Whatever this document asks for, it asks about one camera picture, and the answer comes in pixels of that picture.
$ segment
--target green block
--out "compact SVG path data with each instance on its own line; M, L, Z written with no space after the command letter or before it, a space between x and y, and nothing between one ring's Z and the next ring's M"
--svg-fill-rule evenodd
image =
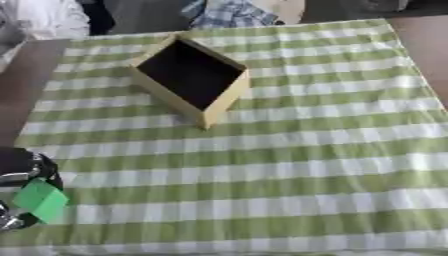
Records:
M13 199L13 203L49 223L57 217L67 204L68 198L59 189L41 179L34 179L22 188Z

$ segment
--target yellow box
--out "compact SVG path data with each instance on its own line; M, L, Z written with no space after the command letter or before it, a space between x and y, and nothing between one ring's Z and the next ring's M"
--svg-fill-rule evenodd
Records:
M179 34L136 58L130 70L135 84L204 129L250 86L246 66Z

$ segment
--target plaid shirt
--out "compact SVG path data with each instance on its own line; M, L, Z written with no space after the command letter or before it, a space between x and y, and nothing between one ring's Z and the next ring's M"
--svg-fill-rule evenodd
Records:
M207 6L206 0L196 0L182 10L192 19L191 28L237 28L274 25L278 17L267 13L247 0L223 1L216 7Z

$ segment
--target brown table surface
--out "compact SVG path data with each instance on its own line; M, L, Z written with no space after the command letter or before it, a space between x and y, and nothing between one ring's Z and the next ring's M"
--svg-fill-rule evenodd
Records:
M390 19L429 84L448 106L448 16ZM68 40L28 43L0 74L0 146L12 146Z

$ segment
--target tablecloth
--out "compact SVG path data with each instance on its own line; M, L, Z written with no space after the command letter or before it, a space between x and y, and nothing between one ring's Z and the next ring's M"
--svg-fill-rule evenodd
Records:
M132 85L166 36L66 50L17 145L70 203L2 255L444 253L448 117L385 20L188 32L250 68L208 131Z

